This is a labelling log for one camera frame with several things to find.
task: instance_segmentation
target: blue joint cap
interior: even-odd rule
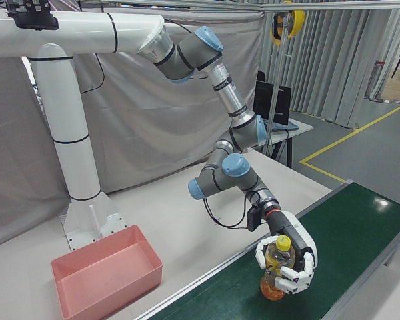
[[[222,161],[222,172],[238,178],[249,172],[251,165],[240,153],[232,153]]]
[[[200,189],[196,179],[192,179],[188,182],[188,191],[190,195],[196,200],[206,198],[202,190]]]
[[[194,70],[192,70],[192,72],[191,72],[188,76],[186,76],[186,77],[184,77],[184,78],[182,78],[182,79],[176,79],[176,80],[171,80],[171,81],[172,81],[173,83],[177,84],[177,85],[180,85],[181,83],[187,82],[187,81],[189,80],[189,78],[190,78],[193,74],[194,74]]]
[[[194,34],[202,40],[202,42],[206,43],[210,48],[222,52],[224,50],[224,46],[216,34],[210,30],[210,28],[202,26],[194,31]]]
[[[264,120],[260,115],[256,115],[256,130],[258,145],[263,145],[267,140],[267,130],[265,130]]]

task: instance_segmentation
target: laptop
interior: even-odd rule
[[[253,111],[264,119],[268,125],[268,115],[273,97],[274,85],[267,82],[256,81]],[[292,90],[289,87],[280,86],[275,107],[272,131],[298,130],[299,127],[289,121],[289,108],[291,104]]]

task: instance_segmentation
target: yellow bottle cap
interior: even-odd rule
[[[286,235],[280,235],[277,238],[276,246],[280,251],[288,251],[291,247],[291,238]]]

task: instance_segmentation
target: computer monitor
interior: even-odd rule
[[[273,97],[274,85],[267,82],[256,81],[255,98],[253,100],[253,111],[264,119],[268,119]],[[291,88],[280,86],[277,95],[277,106],[275,107],[273,122],[282,125],[289,124],[289,108],[291,104]]]

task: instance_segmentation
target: yellow helmet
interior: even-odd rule
[[[305,22],[305,12],[302,10],[292,10],[289,12],[292,15],[292,25],[288,26],[289,38],[294,37],[300,30]],[[274,15],[273,26],[271,27],[271,38],[276,46],[280,46],[281,36],[283,34],[283,16],[279,13]]]

